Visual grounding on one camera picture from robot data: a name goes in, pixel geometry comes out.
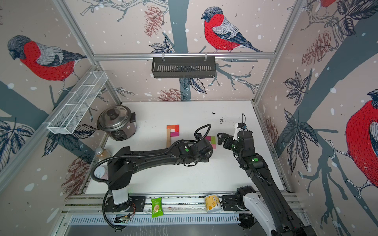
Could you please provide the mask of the thin wood block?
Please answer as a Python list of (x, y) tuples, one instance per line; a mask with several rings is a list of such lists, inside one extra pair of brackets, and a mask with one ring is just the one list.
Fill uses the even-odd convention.
[(170, 140), (170, 133), (171, 133), (171, 130), (168, 128), (166, 130), (166, 138)]

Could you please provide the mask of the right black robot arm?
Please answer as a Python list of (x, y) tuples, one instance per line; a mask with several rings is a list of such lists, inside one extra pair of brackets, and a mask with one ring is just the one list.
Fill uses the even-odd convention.
[(249, 210), (268, 236), (315, 236), (313, 227), (304, 225), (278, 189), (268, 165), (256, 152), (253, 133), (238, 131), (236, 139), (226, 133), (217, 137), (219, 145), (233, 151), (261, 195), (250, 186), (238, 188), (239, 207)]

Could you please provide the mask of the black hanging wall basket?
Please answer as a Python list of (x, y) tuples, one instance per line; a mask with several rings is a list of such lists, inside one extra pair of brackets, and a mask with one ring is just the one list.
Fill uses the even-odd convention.
[(215, 57), (154, 58), (152, 73), (156, 79), (213, 78), (216, 75)]

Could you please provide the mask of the wide wood block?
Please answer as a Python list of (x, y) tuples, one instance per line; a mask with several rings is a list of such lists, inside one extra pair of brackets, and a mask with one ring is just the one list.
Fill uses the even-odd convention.
[(170, 146), (171, 146), (171, 138), (168, 137), (168, 138), (166, 139), (166, 147), (169, 148)]

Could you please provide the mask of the yellow snack can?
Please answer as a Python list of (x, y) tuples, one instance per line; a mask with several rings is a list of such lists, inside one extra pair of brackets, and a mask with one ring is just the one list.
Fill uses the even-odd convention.
[(217, 194), (208, 195), (204, 199), (207, 213), (214, 213), (221, 210), (221, 202)]

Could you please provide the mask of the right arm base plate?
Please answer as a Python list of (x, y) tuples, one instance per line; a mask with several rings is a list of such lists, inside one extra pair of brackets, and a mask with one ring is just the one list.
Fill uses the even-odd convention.
[(244, 205), (243, 197), (249, 193), (256, 193), (252, 186), (243, 186), (237, 188), (236, 192), (230, 195), (221, 196), (221, 207), (224, 211), (245, 211), (247, 208)]

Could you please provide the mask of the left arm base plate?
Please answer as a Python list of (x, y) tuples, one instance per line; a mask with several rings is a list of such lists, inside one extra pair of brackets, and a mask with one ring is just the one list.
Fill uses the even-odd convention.
[(129, 199), (122, 204), (116, 205), (114, 203), (113, 196), (106, 199), (105, 204), (103, 204), (105, 212), (143, 212), (146, 202), (146, 197), (144, 196), (131, 196)]

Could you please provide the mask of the glass spice jar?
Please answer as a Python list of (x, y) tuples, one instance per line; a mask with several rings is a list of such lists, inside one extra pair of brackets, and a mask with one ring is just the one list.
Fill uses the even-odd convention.
[(94, 152), (99, 161), (112, 157), (112, 154), (108, 150), (103, 149), (102, 147), (96, 148)]

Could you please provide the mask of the pink drink can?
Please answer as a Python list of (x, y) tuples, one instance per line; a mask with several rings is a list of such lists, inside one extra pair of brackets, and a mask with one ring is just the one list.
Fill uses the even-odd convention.
[(94, 176), (98, 179), (108, 180), (108, 168), (106, 165), (97, 167), (94, 171)]

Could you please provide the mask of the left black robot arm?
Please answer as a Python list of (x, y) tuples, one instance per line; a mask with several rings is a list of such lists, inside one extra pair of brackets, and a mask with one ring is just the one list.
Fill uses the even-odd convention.
[(129, 185), (133, 174), (163, 166), (184, 165), (192, 167), (200, 162), (208, 162), (213, 154), (211, 143), (205, 138), (179, 140), (170, 147), (152, 151), (132, 151), (123, 147), (113, 157), (98, 162), (90, 171), (91, 179), (105, 183), (112, 193), (113, 203), (121, 205), (129, 202)]

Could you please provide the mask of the green snack packet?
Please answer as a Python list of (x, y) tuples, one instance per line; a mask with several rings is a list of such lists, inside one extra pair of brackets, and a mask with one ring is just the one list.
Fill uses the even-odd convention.
[(152, 203), (152, 218), (163, 216), (162, 198), (154, 198)]

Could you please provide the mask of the green block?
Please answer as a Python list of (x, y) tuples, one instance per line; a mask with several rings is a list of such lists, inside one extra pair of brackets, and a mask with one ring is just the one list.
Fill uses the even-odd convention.
[(216, 144), (216, 137), (211, 136), (211, 144), (215, 145)]

